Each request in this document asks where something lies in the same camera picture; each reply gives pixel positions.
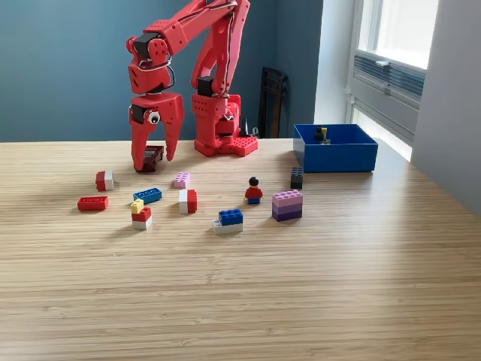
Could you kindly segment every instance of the purple lego brick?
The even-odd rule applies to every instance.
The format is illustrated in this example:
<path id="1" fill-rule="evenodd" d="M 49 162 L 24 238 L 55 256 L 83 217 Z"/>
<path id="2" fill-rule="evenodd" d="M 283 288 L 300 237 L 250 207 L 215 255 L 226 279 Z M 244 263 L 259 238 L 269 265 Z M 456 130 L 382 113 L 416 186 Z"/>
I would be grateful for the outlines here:
<path id="1" fill-rule="evenodd" d="M 272 211 L 272 217 L 277 222 L 283 222 L 284 220 L 294 220 L 296 218 L 302 217 L 302 211 L 296 211 L 296 212 L 285 213 L 285 214 L 277 214 L 276 212 Z"/>
<path id="2" fill-rule="evenodd" d="M 302 193 L 298 190 L 287 190 L 285 192 L 276 193 L 272 196 L 272 204 L 277 207 L 298 205 L 299 203 L 302 203 L 302 200 Z"/>
<path id="3" fill-rule="evenodd" d="M 296 205 L 285 205 L 283 207 L 277 207 L 273 203 L 272 204 L 272 211 L 276 212 L 276 214 L 286 214 L 286 213 L 302 211 L 302 203 L 298 203 Z"/>
<path id="4" fill-rule="evenodd" d="M 175 189 L 184 190 L 189 185 L 189 181 L 190 173 L 186 171 L 181 171 L 177 173 L 177 176 L 175 177 L 174 182 L 172 182 L 172 185 Z"/>

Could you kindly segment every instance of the window blind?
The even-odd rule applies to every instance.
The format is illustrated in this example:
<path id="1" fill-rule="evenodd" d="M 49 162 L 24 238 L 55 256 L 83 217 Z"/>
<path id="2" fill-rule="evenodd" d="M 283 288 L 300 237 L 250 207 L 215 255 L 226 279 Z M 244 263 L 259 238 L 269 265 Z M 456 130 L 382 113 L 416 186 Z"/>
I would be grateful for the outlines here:
<path id="1" fill-rule="evenodd" d="M 422 95 L 425 74 L 421 72 L 392 64 L 388 60 L 380 65 L 375 59 L 361 55 L 354 56 L 354 68 L 389 86 L 395 86 L 419 97 Z"/>

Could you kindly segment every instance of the pink lego brick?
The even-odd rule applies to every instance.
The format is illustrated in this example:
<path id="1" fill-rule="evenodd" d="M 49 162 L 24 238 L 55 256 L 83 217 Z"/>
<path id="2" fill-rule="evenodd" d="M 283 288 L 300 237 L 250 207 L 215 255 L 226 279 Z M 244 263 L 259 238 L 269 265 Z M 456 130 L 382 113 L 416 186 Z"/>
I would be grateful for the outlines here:
<path id="1" fill-rule="evenodd" d="M 303 196 L 298 190 L 287 190 L 285 192 L 276 193 L 272 196 L 272 204 L 276 205 L 277 207 L 298 205 L 302 202 Z"/>
<path id="2" fill-rule="evenodd" d="M 172 182 L 172 185 L 174 186 L 175 189 L 184 190 L 189 185 L 189 182 L 190 182 L 190 173 L 187 171 L 181 171 L 175 177 L 174 182 Z"/>

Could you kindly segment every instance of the blue plastic bin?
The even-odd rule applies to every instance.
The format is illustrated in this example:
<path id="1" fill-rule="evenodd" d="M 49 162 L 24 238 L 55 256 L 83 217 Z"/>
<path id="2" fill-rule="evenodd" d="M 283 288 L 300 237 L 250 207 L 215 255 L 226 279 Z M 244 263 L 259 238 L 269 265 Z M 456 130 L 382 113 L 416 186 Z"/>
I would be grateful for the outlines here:
<path id="1" fill-rule="evenodd" d="M 328 129 L 330 145 L 321 145 L 314 141 L 318 125 L 294 125 L 294 153 L 304 171 L 374 170 L 377 143 L 357 124 L 321 125 Z"/>

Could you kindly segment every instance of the white lego brick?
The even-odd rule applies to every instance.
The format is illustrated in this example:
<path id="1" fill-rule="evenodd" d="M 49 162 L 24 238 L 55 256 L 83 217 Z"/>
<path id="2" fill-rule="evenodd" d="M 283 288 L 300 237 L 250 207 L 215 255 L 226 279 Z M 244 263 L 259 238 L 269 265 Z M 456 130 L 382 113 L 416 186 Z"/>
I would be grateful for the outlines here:
<path id="1" fill-rule="evenodd" d="M 187 190 L 179 191 L 179 203 L 181 202 L 187 203 Z"/>
<path id="2" fill-rule="evenodd" d="M 187 190 L 179 191 L 179 212 L 181 214 L 188 214 L 187 209 Z"/>
<path id="3" fill-rule="evenodd" d="M 224 235 L 225 233 L 242 232 L 244 224 L 231 224 L 230 226 L 223 226 L 219 220 L 212 220 L 212 230 L 214 235 Z"/>
<path id="4" fill-rule="evenodd" d="M 113 190 L 112 171 L 105 171 L 104 182 L 105 182 L 105 190 Z"/>
<path id="5" fill-rule="evenodd" d="M 179 212 L 181 214 L 189 213 L 189 210 L 187 209 L 187 202 L 179 202 Z"/>
<path id="6" fill-rule="evenodd" d="M 152 225 L 152 216 L 150 216 L 146 222 L 135 222 L 134 220 L 132 221 L 132 227 L 134 227 L 135 229 L 146 230 L 151 225 Z"/>
<path id="7" fill-rule="evenodd" d="M 105 171 L 105 176 L 104 176 L 105 181 L 113 181 L 113 174 L 112 171 Z"/>
<path id="8" fill-rule="evenodd" d="M 113 180 L 105 181 L 105 190 L 113 190 Z"/>

